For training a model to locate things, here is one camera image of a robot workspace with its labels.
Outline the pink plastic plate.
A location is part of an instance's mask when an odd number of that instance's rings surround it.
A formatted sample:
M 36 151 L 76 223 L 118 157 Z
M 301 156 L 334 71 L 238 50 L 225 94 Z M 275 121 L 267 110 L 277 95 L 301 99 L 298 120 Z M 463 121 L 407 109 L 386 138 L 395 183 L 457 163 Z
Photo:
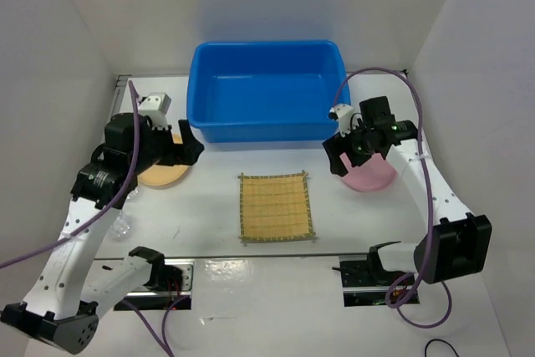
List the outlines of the pink plastic plate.
M 389 186 L 397 176 L 395 169 L 380 154 L 374 154 L 362 166 L 352 167 L 345 154 L 341 155 L 341 160 L 348 170 L 348 174 L 343 176 L 341 180 L 354 191 L 381 191 Z

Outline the bamboo woven mat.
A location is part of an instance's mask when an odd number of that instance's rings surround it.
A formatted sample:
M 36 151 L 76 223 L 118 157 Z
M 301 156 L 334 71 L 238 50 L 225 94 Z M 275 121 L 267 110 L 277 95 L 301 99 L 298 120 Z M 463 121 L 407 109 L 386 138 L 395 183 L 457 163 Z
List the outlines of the bamboo woven mat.
M 297 242 L 316 236 L 308 173 L 239 176 L 239 238 L 243 243 Z

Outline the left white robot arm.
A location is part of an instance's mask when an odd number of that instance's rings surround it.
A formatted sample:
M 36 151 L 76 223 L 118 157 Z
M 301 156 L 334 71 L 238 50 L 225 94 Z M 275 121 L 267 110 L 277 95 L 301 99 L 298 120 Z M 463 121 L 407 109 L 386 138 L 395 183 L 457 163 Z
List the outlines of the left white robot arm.
M 3 324 L 29 338 L 70 354 L 88 347 L 99 321 L 131 291 L 146 288 L 178 294 L 179 268 L 163 253 L 138 246 L 114 268 L 86 280 L 94 257 L 137 177 L 152 166 L 192 166 L 204 150 L 187 120 L 178 122 L 181 143 L 171 126 L 148 116 L 114 115 L 98 145 L 76 176 L 63 231 L 37 282 L 22 301 L 7 304 Z

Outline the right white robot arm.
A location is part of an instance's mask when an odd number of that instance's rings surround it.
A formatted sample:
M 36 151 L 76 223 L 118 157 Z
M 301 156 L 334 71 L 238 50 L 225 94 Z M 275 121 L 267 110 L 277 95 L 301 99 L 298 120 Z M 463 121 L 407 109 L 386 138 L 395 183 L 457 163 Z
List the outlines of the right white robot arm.
M 454 195 L 424 144 L 421 125 L 398 121 L 390 112 L 359 116 L 344 104 L 331 108 L 329 118 L 339 125 L 323 143 L 331 172 L 344 177 L 349 168 L 381 156 L 404 182 L 425 220 L 426 234 L 420 242 L 384 242 L 370 248 L 369 280 L 384 284 L 395 272 L 403 272 L 433 284 L 481 272 L 492 225 Z

